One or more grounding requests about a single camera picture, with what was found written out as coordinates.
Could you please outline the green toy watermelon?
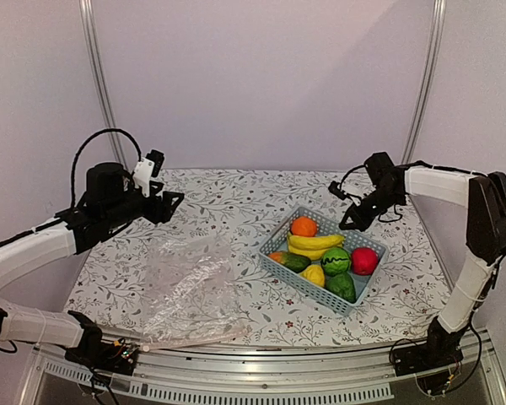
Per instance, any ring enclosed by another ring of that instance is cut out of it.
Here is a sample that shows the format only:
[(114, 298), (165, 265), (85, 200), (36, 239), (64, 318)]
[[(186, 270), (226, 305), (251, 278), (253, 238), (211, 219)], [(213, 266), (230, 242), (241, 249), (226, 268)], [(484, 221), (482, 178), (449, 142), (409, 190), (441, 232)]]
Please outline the green toy watermelon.
[(324, 253), (320, 259), (325, 275), (334, 277), (340, 273), (346, 273), (351, 265), (351, 255), (342, 247), (332, 247)]

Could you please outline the yellow toy banana bunch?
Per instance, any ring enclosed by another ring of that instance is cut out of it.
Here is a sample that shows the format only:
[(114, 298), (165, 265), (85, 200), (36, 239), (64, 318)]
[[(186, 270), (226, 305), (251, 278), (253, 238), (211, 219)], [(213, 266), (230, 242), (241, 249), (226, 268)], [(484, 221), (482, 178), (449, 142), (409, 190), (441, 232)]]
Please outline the yellow toy banana bunch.
[(320, 260), (333, 247), (342, 247), (344, 235), (326, 235), (306, 237), (288, 233), (287, 244), (291, 253), (308, 257), (312, 261)]

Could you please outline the clear zip top bag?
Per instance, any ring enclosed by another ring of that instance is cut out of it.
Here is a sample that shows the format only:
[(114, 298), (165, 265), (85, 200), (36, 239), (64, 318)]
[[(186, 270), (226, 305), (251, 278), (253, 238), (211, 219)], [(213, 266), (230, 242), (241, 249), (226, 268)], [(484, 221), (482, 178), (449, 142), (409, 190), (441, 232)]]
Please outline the clear zip top bag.
[(229, 244), (219, 236), (150, 245), (143, 352), (220, 343), (247, 334), (230, 259)]

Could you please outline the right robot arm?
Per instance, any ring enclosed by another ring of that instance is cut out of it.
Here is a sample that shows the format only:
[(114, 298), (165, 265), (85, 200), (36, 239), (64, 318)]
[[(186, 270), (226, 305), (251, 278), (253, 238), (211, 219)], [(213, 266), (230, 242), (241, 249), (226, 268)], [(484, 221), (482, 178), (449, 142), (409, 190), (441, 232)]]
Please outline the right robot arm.
[(428, 327), (419, 360), (438, 367), (452, 356), (487, 298), (506, 257), (506, 174), (431, 165), (418, 160), (395, 165), (386, 152), (372, 154), (362, 167), (374, 190), (358, 197), (341, 220), (341, 230), (365, 231), (374, 219), (409, 196), (431, 197), (466, 209), (466, 258), (445, 307)]

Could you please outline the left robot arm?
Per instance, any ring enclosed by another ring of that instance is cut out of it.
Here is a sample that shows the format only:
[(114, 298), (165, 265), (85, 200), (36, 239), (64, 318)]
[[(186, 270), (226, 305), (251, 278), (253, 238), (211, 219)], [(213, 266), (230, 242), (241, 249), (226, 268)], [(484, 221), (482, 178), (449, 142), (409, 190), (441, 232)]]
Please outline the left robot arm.
[[(161, 166), (141, 159), (133, 172), (119, 163), (101, 163), (86, 174), (86, 189), (73, 206), (45, 223), (0, 242), (0, 290), (13, 281), (108, 241), (133, 221), (170, 221), (184, 199), (154, 177)], [(78, 313), (49, 312), (0, 300), (0, 342), (50, 343), (75, 348), (91, 366), (109, 357), (101, 330)]]

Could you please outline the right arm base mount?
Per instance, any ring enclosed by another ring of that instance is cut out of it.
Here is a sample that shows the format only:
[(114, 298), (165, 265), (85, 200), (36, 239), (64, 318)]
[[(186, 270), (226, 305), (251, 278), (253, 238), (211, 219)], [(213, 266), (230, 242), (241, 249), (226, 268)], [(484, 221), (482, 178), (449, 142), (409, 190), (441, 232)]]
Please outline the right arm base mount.
[(452, 385), (460, 368), (463, 353), (460, 349), (461, 335), (453, 337), (443, 329), (428, 332), (424, 343), (400, 339), (390, 348), (389, 361), (397, 376), (418, 374), (438, 368), (455, 366), (455, 371), (444, 370), (417, 378), (417, 387), (426, 395), (444, 395)]

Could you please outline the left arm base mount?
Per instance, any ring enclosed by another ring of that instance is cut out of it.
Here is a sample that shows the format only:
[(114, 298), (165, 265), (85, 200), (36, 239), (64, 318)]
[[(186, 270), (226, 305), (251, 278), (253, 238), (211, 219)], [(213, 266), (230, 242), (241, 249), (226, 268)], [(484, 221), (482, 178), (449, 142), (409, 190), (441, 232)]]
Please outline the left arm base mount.
[(76, 346), (65, 348), (65, 360), (90, 370), (133, 375), (138, 358), (136, 344), (126, 343), (123, 338), (118, 344), (106, 343), (100, 327), (87, 316), (73, 310), (67, 313), (80, 324), (83, 333)]

